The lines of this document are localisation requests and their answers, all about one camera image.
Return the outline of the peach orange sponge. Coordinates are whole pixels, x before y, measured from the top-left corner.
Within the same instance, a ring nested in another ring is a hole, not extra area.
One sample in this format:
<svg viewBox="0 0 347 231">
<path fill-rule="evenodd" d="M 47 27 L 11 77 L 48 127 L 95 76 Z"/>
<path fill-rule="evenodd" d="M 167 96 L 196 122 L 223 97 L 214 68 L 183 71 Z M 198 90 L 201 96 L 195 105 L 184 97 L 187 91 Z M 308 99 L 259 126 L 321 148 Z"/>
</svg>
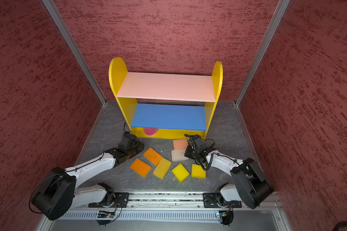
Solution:
<svg viewBox="0 0 347 231">
<path fill-rule="evenodd" d="M 186 149 L 187 147 L 188 147 L 188 140 L 186 138 L 173 140 L 173 149 L 174 150 Z"/>
</svg>

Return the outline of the white sponge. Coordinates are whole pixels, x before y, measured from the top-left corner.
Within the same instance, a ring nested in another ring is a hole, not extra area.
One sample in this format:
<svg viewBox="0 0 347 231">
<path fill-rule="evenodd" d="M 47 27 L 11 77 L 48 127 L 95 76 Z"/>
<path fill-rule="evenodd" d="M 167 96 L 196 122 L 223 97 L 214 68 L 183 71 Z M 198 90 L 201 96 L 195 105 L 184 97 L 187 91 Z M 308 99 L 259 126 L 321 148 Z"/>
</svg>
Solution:
<svg viewBox="0 0 347 231">
<path fill-rule="evenodd" d="M 185 149 L 178 149 L 171 151 L 171 159 L 173 162 L 186 161 L 189 158 L 185 157 Z"/>
</svg>

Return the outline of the round pink smiley sponge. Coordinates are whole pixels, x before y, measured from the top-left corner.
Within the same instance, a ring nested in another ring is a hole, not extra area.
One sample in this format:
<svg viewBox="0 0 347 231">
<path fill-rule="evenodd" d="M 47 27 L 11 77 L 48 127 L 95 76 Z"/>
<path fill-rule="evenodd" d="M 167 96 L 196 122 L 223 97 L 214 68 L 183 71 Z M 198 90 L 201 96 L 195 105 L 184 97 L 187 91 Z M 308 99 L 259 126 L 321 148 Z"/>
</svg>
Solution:
<svg viewBox="0 0 347 231">
<path fill-rule="evenodd" d="M 143 132 L 145 133 L 146 136 L 152 137 L 152 136 L 154 136 L 158 132 L 158 129 L 143 128 Z"/>
</svg>

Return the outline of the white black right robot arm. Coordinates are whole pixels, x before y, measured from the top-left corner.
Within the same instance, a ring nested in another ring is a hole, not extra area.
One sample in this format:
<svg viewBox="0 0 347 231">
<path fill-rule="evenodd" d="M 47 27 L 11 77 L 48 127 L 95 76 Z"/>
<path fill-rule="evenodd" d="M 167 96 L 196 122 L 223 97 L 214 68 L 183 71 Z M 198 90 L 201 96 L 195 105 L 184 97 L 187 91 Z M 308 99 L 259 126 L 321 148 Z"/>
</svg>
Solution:
<svg viewBox="0 0 347 231">
<path fill-rule="evenodd" d="M 232 209 L 233 202 L 243 202 L 255 209 L 274 192 L 271 181 L 252 158 L 241 160 L 227 156 L 214 148 L 215 142 L 207 146 L 200 135 L 186 134 L 185 137 L 188 140 L 185 157 L 194 160 L 204 172 L 216 168 L 232 179 L 232 183 L 223 184 L 214 193 L 205 195 L 206 203 Z"/>
</svg>

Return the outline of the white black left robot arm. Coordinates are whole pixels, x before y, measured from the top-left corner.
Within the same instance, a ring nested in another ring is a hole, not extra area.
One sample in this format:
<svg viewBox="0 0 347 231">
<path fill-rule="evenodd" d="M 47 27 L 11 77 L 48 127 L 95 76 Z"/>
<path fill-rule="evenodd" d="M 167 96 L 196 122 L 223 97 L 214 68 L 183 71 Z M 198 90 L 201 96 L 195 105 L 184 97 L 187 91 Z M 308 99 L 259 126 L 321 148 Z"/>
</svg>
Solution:
<svg viewBox="0 0 347 231">
<path fill-rule="evenodd" d="M 53 168 L 32 193 L 29 208 L 49 220 L 59 219 L 70 209 L 85 205 L 100 208 L 103 213 L 108 209 L 125 208 L 128 193 L 115 193 L 106 183 L 89 187 L 81 185 L 135 157 L 144 147 L 135 135 L 125 132 L 117 147 L 104 151 L 98 157 L 66 169 Z"/>
</svg>

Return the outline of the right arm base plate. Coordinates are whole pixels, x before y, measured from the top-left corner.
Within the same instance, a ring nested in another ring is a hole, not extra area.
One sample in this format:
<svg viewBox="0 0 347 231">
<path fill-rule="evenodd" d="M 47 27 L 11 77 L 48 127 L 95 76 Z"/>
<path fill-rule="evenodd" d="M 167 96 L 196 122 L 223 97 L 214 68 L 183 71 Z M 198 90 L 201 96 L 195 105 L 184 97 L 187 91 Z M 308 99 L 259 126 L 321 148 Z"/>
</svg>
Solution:
<svg viewBox="0 0 347 231">
<path fill-rule="evenodd" d="M 215 192 L 205 192 L 202 194 L 203 196 L 203 205 L 205 208 L 242 208 L 241 201 L 226 201 L 220 193 Z"/>
</svg>

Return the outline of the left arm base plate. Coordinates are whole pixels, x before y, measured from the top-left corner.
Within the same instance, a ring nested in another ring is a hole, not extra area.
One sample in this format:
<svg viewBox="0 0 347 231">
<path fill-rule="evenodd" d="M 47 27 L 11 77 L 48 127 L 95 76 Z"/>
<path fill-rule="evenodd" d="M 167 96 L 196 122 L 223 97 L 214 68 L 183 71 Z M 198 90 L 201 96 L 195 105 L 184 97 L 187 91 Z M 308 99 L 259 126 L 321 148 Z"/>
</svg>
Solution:
<svg viewBox="0 0 347 231">
<path fill-rule="evenodd" d="M 129 199 L 129 193 L 107 192 L 106 196 L 99 203 L 90 203 L 89 208 L 116 208 L 118 206 L 126 208 Z"/>
</svg>

